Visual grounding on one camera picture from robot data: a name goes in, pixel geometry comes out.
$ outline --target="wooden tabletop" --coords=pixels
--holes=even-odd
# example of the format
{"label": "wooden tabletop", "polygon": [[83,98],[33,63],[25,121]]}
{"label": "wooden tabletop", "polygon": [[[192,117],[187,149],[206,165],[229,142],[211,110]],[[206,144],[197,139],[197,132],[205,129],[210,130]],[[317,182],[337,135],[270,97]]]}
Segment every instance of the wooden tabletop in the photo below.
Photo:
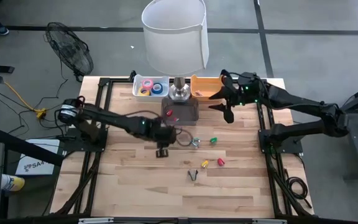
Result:
{"label": "wooden tabletop", "polygon": [[[80,95],[85,96],[87,103],[95,101],[99,78],[84,77]],[[284,88],[280,78],[270,78],[268,82]],[[266,163],[257,139],[260,128],[256,105],[235,107],[232,124],[227,124],[223,114],[209,109],[208,105],[210,102],[200,102],[200,118],[196,126],[183,127],[201,139],[200,148],[174,144],[169,147],[168,158],[155,157],[156,143],[145,142],[122,129],[110,127],[99,167],[92,216],[272,218]],[[160,114],[161,106],[160,103],[137,102],[130,83],[116,83],[109,110],[120,114],[151,110]],[[292,124],[290,110],[273,113],[276,123]],[[213,137],[218,138],[215,146],[209,145]],[[83,157],[83,152],[76,152],[63,161],[51,212],[61,208],[76,189]],[[224,167],[217,165],[218,158],[224,159]],[[206,159],[209,166],[202,169],[201,163]],[[283,154],[283,164],[290,176],[306,182],[299,158]],[[194,182],[187,174],[189,169],[199,171]],[[85,192],[82,208],[88,189]],[[284,211],[279,190],[278,195],[280,208]],[[307,208],[304,201],[300,203]]]}

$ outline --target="concrete floor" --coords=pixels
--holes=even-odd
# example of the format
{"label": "concrete floor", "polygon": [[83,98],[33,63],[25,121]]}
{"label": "concrete floor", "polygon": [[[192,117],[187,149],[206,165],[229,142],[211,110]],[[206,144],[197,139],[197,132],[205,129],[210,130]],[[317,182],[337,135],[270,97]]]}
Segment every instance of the concrete floor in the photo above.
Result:
{"label": "concrete floor", "polygon": [[[141,27],[140,15],[150,0],[4,0],[0,19],[11,26],[45,26],[59,21],[68,26]],[[257,29],[252,0],[205,0],[210,28]],[[266,29],[358,30],[358,0],[260,0]],[[53,96],[59,84],[60,64],[43,32],[14,31],[0,37],[0,65],[16,67],[4,75],[31,104],[43,96]],[[91,75],[158,74],[145,59],[142,33],[77,32],[91,51],[94,70]],[[274,77],[284,78],[294,95],[343,104],[358,91],[358,35],[267,35]],[[202,76],[218,76],[221,69],[233,72],[257,72],[266,77],[259,34],[209,34],[210,60]],[[63,66],[69,78],[59,99],[46,100],[48,108],[65,98],[76,97],[80,84]],[[0,92],[14,95],[5,86]],[[16,111],[22,108],[11,105]],[[315,118],[293,113],[297,122]],[[45,130],[33,114],[24,119],[30,131],[21,138],[58,134]],[[10,131],[18,117],[0,104],[0,129]],[[343,175],[355,172],[358,163],[345,138],[322,135],[302,140],[306,175],[317,215],[324,218],[358,221],[358,182],[347,183]],[[40,215],[50,196],[53,179],[36,192],[19,194],[11,200],[12,217]]]}

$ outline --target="electric fan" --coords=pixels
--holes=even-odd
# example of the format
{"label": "electric fan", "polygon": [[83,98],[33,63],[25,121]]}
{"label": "electric fan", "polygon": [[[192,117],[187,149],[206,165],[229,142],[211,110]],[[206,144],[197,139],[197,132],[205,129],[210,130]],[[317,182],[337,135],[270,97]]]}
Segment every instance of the electric fan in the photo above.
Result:
{"label": "electric fan", "polygon": [[75,35],[70,28],[59,22],[48,23],[45,31],[47,41],[60,60],[74,72],[75,79],[89,75],[93,61],[88,45]]}

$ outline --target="tape roll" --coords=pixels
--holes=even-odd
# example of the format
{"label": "tape roll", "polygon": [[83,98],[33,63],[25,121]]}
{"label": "tape roll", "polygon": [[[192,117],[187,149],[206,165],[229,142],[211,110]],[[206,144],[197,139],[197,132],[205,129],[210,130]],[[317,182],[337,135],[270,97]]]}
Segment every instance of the tape roll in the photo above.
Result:
{"label": "tape roll", "polygon": [[160,83],[154,83],[154,86],[152,88],[153,94],[161,94],[162,93],[162,85]]}
{"label": "tape roll", "polygon": [[146,90],[143,87],[140,87],[139,90],[137,91],[137,95],[138,96],[150,96],[150,90]]}
{"label": "tape roll", "polygon": [[142,87],[146,90],[151,90],[153,88],[153,80],[151,79],[143,80]]}

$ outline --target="white lampshade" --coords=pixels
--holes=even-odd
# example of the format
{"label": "white lampshade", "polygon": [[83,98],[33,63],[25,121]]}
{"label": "white lampshade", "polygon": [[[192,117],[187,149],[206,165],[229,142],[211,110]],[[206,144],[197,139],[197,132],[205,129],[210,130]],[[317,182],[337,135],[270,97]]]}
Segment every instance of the white lampshade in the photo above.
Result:
{"label": "white lampshade", "polygon": [[203,0],[154,0],[142,13],[147,60],[173,76],[206,67],[209,58]]}

